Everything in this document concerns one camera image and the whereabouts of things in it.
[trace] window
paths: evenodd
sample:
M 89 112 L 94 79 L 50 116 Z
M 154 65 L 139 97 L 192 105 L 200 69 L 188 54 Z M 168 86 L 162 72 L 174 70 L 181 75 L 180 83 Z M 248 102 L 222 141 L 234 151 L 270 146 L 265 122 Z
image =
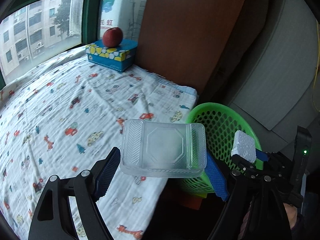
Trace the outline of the window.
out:
M 1 23 L 0 35 L 3 34 L 4 37 L 0 38 L 0 48 L 6 49 L 0 49 L 0 62 L 5 83 L 8 84 L 31 68 L 81 44 L 83 0 L 50 1 L 40 0 L 13 12 L 3 21 L 10 20 L 10 26 L 9 22 L 6 25 Z M 76 10 L 70 10 L 71 4 L 75 3 Z M 61 30 L 56 29 L 59 22 L 67 24 Z M 15 41 L 18 41 L 15 48 L 10 48 Z M 6 57 L 9 49 L 14 59 L 10 63 Z
M 42 40 L 42 30 L 39 30 L 34 34 L 30 35 L 30 44 L 34 44 L 40 40 Z
M 54 17 L 54 8 L 49 10 L 49 17 Z
M 53 36 L 56 34 L 56 31 L 54 29 L 54 26 L 50 27 L 50 36 Z
M 38 6 L 42 5 L 42 0 L 38 1 L 38 2 L 34 2 L 32 4 L 29 5 L 29 10 L 32 10 L 33 8 L 36 8 Z
M 14 17 L 17 17 L 18 15 L 25 13 L 25 12 L 26 12 L 26 8 L 23 7 L 22 9 L 16 11 L 13 15 L 14 15 Z
M 8 52 L 5 54 L 7 56 L 7 62 L 9 63 L 12 60 L 11 50 L 9 49 Z
M 124 39 L 137 41 L 147 0 L 103 0 L 100 23 L 100 35 L 112 27 L 120 27 Z
M 41 13 L 37 13 L 35 16 L 29 18 L 29 26 L 41 22 Z
M 7 42 L 9 40 L 9 31 L 6 31 L 3 34 L 3 42 Z
M 22 32 L 25 29 L 26 29 L 26 22 L 25 21 L 17 23 L 16 25 L 13 26 L 14 35 Z
M 26 39 L 24 39 L 24 40 L 22 40 L 22 41 L 18 41 L 18 42 L 16 43 L 16 51 L 17 51 L 17 53 L 20 52 L 20 51 L 22 51 L 22 50 L 25 49 L 26 47 L 27 47 L 27 40 L 26 40 Z

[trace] clear plastic container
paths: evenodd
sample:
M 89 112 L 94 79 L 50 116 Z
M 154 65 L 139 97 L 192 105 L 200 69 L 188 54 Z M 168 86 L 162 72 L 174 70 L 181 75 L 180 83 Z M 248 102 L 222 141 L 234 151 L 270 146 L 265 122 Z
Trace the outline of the clear plastic container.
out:
M 199 177 L 207 165 L 201 123 L 160 123 L 131 119 L 124 123 L 121 170 L 162 178 Z

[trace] building window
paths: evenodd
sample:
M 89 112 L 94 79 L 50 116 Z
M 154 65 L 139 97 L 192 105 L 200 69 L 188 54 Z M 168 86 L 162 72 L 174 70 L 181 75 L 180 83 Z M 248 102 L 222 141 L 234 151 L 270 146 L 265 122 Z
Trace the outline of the building window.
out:
M 49 10 L 49 17 L 53 17 L 54 16 L 54 8 Z
M 56 31 L 54 29 L 54 26 L 50 27 L 50 36 L 53 36 L 56 34 Z
M 34 44 L 40 40 L 42 40 L 42 30 L 39 30 L 34 34 L 30 35 L 30 44 Z
M 7 42 L 9 40 L 9 31 L 6 31 L 3 34 L 3 42 Z
M 14 17 L 17 17 L 18 15 L 20 15 L 20 14 L 22 14 L 22 13 L 25 13 L 25 12 L 26 12 L 26 8 L 23 7 L 22 9 L 16 11 L 13 16 L 14 16 Z
M 19 41 L 16 43 L 16 50 L 17 50 L 17 53 L 22 51 L 23 49 L 25 49 L 27 47 L 27 40 L 24 39 L 22 41 Z
M 29 9 L 31 10 L 31 9 L 36 8 L 36 7 L 38 7 L 38 6 L 41 6 L 41 5 L 42 5 L 42 0 L 30 4 L 30 5 L 29 5 Z
M 29 18 L 29 26 L 41 22 L 41 13 L 37 13 L 35 16 Z
M 11 50 L 9 49 L 8 52 L 6 52 L 5 54 L 7 56 L 7 62 L 9 63 L 12 60 L 12 56 L 11 56 Z
M 17 23 L 16 25 L 13 26 L 13 33 L 14 33 L 14 35 L 16 35 L 25 29 L 26 29 L 26 22 L 23 21 L 23 22 Z

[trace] screw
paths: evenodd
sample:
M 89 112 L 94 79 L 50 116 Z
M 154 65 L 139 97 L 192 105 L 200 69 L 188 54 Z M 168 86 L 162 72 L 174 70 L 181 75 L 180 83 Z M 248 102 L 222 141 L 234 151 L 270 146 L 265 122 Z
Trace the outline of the screw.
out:
M 267 181 L 267 182 L 270 182 L 271 178 L 270 178 L 270 176 L 264 176 L 264 180 Z
M 84 170 L 84 171 L 81 172 L 81 176 L 82 176 L 82 177 L 86 177 L 86 176 L 88 176 L 89 174 L 90 174 L 90 171 L 88 171 L 88 170 Z
M 240 171 L 232 170 L 232 174 L 235 175 L 235 176 L 239 176 L 240 175 Z
M 57 178 L 58 178 L 57 175 L 52 175 L 52 176 L 50 177 L 50 181 L 55 181 Z

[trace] white foam block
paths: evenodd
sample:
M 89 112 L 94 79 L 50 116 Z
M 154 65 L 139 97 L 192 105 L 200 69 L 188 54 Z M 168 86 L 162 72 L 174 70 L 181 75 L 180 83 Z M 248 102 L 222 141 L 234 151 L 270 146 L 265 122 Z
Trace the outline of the white foam block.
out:
M 240 130 L 236 131 L 231 156 L 234 154 L 254 163 L 257 158 L 254 139 Z

